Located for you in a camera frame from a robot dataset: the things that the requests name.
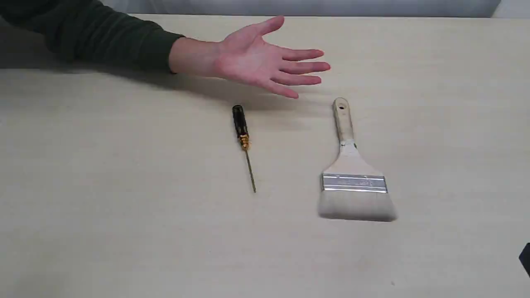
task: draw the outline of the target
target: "hand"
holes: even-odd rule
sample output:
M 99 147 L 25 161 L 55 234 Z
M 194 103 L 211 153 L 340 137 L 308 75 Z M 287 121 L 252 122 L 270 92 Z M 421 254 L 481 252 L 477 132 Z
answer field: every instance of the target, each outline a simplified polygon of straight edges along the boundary
M 292 50 L 263 40 L 265 34 L 280 29 L 283 23 L 282 16 L 273 17 L 239 29 L 219 43 L 181 38 L 173 46 L 170 66 L 174 72 L 225 78 L 298 98 L 298 93 L 284 85 L 320 84 L 320 77 L 304 74 L 327 71 L 330 65 L 300 62 L 322 57 L 320 50 Z

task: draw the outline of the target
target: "light wooden tabletop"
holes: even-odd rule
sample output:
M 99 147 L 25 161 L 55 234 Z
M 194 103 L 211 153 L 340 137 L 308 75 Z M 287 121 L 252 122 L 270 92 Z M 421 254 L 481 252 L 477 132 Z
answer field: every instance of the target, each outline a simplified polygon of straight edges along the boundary
M 263 20 L 140 17 L 214 41 Z M 528 297 L 528 32 L 530 20 L 287 18 L 267 40 L 322 49 L 333 68 L 298 100 L 65 66 L 39 56 L 39 42 L 10 41 L 0 296 Z M 396 222 L 316 214 L 338 151 L 336 97 L 385 173 Z

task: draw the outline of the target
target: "black screwdriver handle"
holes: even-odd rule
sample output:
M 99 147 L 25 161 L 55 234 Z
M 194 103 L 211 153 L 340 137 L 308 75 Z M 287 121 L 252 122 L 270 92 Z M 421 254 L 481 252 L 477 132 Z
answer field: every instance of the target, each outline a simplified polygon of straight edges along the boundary
M 237 136 L 246 136 L 249 134 L 249 131 L 246 127 L 245 112 L 243 112 L 243 107 L 239 104 L 232 107 L 232 115 L 234 116 L 234 125 L 235 132 Z

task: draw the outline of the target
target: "dark green sweater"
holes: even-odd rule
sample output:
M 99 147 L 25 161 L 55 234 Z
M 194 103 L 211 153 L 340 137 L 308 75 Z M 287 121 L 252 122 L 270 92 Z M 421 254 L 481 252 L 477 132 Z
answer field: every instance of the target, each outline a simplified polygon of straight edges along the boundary
M 182 37 L 98 0 L 0 0 L 0 15 L 44 35 L 47 47 L 68 61 L 169 72 L 171 46 Z

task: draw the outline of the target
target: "screwdriver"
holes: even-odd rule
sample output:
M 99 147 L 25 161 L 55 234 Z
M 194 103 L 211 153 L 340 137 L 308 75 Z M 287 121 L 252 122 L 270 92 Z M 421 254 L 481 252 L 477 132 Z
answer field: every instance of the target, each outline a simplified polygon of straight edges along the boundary
M 249 130 L 246 127 L 245 113 L 243 112 L 243 107 L 239 104 L 232 107 L 232 116 L 234 117 L 234 126 L 235 132 L 237 134 L 237 139 L 241 144 L 241 149 L 245 152 L 246 163 L 249 165 L 250 180 L 252 181 L 252 189 L 256 192 L 256 184 L 254 183 L 254 174 L 252 174 L 252 167 L 250 166 L 249 158 Z

